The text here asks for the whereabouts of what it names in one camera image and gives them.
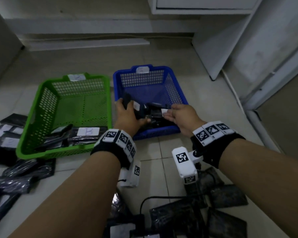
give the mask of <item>green plastic basket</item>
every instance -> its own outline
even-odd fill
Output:
[[[107,126],[111,128],[109,78],[84,73],[86,80],[50,79],[42,83],[33,101],[16,153],[21,159],[57,158],[89,152],[90,145],[75,145],[36,152],[46,134],[73,124],[76,127]]]

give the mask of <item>white tracking module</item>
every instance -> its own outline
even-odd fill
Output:
[[[118,185],[131,188],[137,187],[139,185],[140,167],[141,162],[134,159],[130,164],[129,170],[121,168],[118,180],[126,181],[119,181]]]
[[[197,170],[185,147],[175,148],[172,151],[177,170],[185,185],[195,183],[198,180]]]

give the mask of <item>white wall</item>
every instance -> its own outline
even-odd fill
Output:
[[[244,98],[297,47],[298,0],[263,0],[225,69]]]

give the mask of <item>forearm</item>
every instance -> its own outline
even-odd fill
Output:
[[[236,139],[219,169],[289,236],[298,237],[298,160]]]
[[[112,153],[94,153],[10,238],[101,237],[119,172],[119,160]]]

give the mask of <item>blue plastic basket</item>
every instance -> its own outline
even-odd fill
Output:
[[[138,74],[136,73],[138,67],[149,67],[150,71]],[[116,71],[113,80],[116,101],[126,91],[142,103],[188,104],[172,69],[166,66],[133,66],[131,69]],[[179,132],[180,129],[176,125],[154,128],[138,132],[133,139],[141,140]]]

